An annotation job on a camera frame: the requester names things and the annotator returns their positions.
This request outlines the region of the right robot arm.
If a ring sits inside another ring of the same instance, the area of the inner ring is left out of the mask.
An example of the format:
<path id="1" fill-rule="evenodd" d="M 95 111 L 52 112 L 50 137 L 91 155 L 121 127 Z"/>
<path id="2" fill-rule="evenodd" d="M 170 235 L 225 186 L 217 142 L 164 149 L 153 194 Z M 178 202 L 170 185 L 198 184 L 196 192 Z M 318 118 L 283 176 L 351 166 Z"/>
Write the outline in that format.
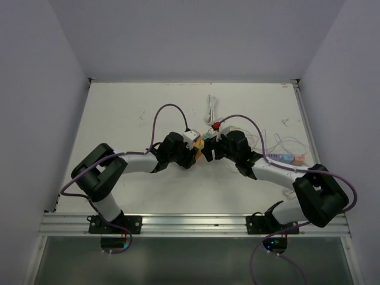
<path id="1" fill-rule="evenodd" d="M 208 162 L 229 159 L 245 177 L 294 190 L 296 200 L 278 201 L 264 213 L 265 228 L 271 233 L 299 221 L 325 227 L 349 203 L 346 193 L 323 165 L 301 170 L 275 166 L 251 150 L 242 131 L 207 138 L 201 152 Z"/>

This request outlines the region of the teal charger plug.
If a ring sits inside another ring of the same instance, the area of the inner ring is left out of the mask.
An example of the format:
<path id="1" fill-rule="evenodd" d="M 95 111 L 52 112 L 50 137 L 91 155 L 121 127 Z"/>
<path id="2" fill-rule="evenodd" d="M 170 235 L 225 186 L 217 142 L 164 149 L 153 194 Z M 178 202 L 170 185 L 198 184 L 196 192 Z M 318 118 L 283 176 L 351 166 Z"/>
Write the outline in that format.
<path id="1" fill-rule="evenodd" d="M 212 135 L 209 132 L 205 133 L 204 136 L 203 136 L 203 140 L 210 139 L 211 137 L 212 137 Z"/>

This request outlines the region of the purple power strip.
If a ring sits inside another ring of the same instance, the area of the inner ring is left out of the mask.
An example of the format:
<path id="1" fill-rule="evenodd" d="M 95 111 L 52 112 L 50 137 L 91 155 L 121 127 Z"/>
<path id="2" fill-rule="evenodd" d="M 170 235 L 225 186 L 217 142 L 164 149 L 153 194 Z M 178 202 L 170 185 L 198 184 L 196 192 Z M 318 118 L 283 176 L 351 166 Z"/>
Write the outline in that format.
<path id="1" fill-rule="evenodd" d="M 284 154 L 268 153 L 268 154 L 267 154 L 267 157 L 268 157 L 269 159 L 275 160 L 275 161 L 277 161 L 277 162 L 281 162 L 280 160 L 281 160 L 282 155 L 284 155 Z"/>

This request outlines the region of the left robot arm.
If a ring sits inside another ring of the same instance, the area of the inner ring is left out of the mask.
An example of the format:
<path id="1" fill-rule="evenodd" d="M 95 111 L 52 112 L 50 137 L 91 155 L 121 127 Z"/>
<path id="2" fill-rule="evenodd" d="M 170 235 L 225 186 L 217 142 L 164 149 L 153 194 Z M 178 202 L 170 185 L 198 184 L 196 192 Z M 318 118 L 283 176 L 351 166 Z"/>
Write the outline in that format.
<path id="1" fill-rule="evenodd" d="M 71 177 L 103 216 L 102 225 L 110 233 L 119 232 L 124 225 L 122 210 L 112 189 L 123 174 L 157 173 L 176 163 L 189 169 L 196 162 L 198 149 L 194 144 L 199 132 L 189 130 L 182 135 L 170 132 L 157 148 L 147 153 L 127 152 L 118 156 L 108 144 L 99 144 L 78 166 Z"/>

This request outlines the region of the yellow charger plug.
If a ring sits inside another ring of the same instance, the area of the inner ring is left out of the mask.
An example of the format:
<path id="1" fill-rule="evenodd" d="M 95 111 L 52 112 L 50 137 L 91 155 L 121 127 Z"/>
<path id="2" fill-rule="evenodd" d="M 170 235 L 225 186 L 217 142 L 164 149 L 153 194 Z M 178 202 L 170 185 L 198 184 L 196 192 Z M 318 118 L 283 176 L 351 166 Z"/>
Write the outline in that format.
<path id="1" fill-rule="evenodd" d="M 203 139 L 199 139 L 197 141 L 197 149 L 202 150 L 203 148 L 204 148 L 204 140 Z"/>

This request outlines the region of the orange power strip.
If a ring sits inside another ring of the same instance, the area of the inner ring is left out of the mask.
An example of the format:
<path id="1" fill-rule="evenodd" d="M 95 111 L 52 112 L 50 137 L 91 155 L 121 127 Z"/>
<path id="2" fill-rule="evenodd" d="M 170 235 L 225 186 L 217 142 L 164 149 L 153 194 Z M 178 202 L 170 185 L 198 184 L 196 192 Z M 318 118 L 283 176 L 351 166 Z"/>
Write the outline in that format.
<path id="1" fill-rule="evenodd" d="M 192 148 L 193 149 L 196 149 L 196 154 L 195 154 L 195 160 L 198 160 L 201 156 L 202 156 L 202 150 L 203 150 L 203 148 L 204 148 L 204 146 L 205 146 L 205 136 L 206 136 L 206 134 L 202 134 L 202 135 L 200 135 L 200 137 L 199 138 L 197 138 L 196 140 L 195 140 L 195 142 L 193 143 L 193 146 L 192 146 Z"/>

